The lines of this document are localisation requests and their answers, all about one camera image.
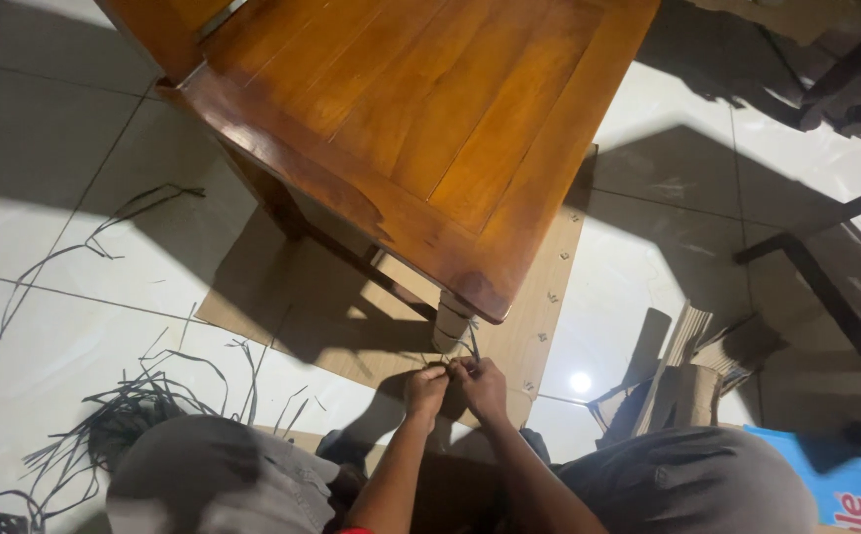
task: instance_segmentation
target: tiled floor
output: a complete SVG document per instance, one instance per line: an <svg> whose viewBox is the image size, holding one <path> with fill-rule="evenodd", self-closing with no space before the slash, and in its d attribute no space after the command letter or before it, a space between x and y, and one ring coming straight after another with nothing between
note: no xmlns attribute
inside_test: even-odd
<svg viewBox="0 0 861 534"><path fill-rule="evenodd" d="M729 54L726 19L685 16L701 30L698 57ZM663 33L656 25L649 39ZM600 430L578 403L620 384L639 336L651 334L643 325L673 323L686 298L715 312L717 328L759 311L790 345L723 400L723 422L821 429L861 418L861 361L788 262L730 261L778 227L861 194L861 140L828 127L799 133L748 104L706 98L709 84L665 73L652 49L683 46L646 43L596 135L595 191L529 427L543 432L556 462L594 450ZM227 346L235 336L189 315L256 202L199 128L151 96L154 73L91 0L0 1L0 490L19 484L24 454L90 413L81 398L138 375L144 354L182 350L209 359L229 384L249 380L242 349ZM205 197L179 193L92 238L135 207L129 200L168 183L149 199L180 188ZM809 244L861 310L861 218L856 228ZM87 246L39 265L77 245ZM223 405L211 369L179 358L163 368L206 404ZM393 409L372 390L269 350L256 422L274 426L305 385L318 402L298 431ZM242 412L244 394L230 389L226 413ZM82 490L65 489L52 506ZM76 525L97 503L54 528Z"/></svg>

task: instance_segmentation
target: wooden chair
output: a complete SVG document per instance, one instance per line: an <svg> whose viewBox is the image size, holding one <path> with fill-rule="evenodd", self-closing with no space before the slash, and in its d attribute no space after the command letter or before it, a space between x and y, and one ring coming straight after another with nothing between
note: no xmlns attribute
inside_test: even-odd
<svg viewBox="0 0 861 534"><path fill-rule="evenodd" d="M442 352L473 315L505 319L658 6L97 1L282 231L436 320ZM433 280L439 310L309 225L283 183Z"/></svg>

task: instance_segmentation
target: wooden seat panel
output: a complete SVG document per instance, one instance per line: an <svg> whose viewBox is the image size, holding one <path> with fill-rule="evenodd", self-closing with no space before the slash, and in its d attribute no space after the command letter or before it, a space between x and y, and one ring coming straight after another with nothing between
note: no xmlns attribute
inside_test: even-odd
<svg viewBox="0 0 861 534"><path fill-rule="evenodd" d="M657 5L249 0L164 94L500 322Z"/></svg>

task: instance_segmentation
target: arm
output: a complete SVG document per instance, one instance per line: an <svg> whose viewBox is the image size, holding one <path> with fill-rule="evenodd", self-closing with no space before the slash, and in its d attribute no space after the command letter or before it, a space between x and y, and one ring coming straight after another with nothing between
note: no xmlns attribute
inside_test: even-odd
<svg viewBox="0 0 861 534"><path fill-rule="evenodd" d="M424 444L433 431L448 382L443 367L422 370L410 379L407 415L354 502L348 525L374 534L408 534Z"/></svg>
<svg viewBox="0 0 861 534"><path fill-rule="evenodd" d="M608 534L588 506L543 464L506 415L506 377L493 360L456 358L450 370L460 380L470 410L483 426L503 469L506 488L524 532Z"/></svg>

